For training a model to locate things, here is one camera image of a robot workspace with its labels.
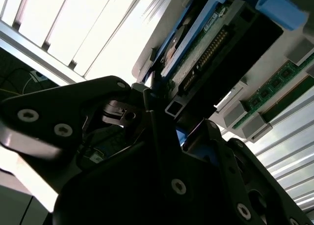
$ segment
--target blue plastic latch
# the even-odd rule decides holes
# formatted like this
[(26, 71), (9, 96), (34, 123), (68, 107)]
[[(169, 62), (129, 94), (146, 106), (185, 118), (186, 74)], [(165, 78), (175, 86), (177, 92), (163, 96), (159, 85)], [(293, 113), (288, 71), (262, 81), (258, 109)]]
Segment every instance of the blue plastic latch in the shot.
[(185, 140), (186, 140), (186, 135), (183, 132), (179, 131), (179, 130), (177, 130), (177, 135), (178, 135), (178, 139), (179, 139), (180, 145), (182, 145), (185, 142)]
[(306, 14), (289, 0), (259, 0), (256, 9), (288, 30), (306, 22)]

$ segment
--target bolt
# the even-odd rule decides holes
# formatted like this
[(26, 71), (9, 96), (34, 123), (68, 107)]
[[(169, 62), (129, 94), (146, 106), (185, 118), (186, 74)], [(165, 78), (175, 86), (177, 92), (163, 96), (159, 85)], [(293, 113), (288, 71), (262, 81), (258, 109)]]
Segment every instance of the bolt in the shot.
[(122, 83), (122, 82), (118, 82), (117, 84), (118, 84), (119, 87), (122, 87), (122, 88), (126, 87), (126, 85), (124, 83)]
[(237, 204), (236, 208), (239, 211), (239, 213), (242, 215), (243, 218), (245, 218), (246, 220), (251, 219), (251, 213), (244, 204), (239, 203), (239, 204)]
[(180, 179), (172, 179), (171, 186), (172, 189), (179, 195), (184, 195), (186, 193), (186, 186)]
[(59, 123), (55, 125), (54, 133), (61, 137), (69, 137), (70, 135), (72, 135), (73, 130), (69, 125), (65, 123)]
[(238, 146), (240, 146), (241, 148), (243, 148), (243, 143), (242, 143), (242, 142), (236, 141), (236, 144), (237, 144)]
[(217, 128), (217, 125), (214, 122), (210, 122), (210, 124), (213, 128)]
[(294, 220), (293, 218), (290, 218), (290, 223), (291, 223), (291, 225), (299, 225), (299, 224), (297, 223), (297, 221)]
[(39, 119), (39, 114), (35, 110), (23, 109), (18, 112), (18, 118), (23, 122), (31, 123)]

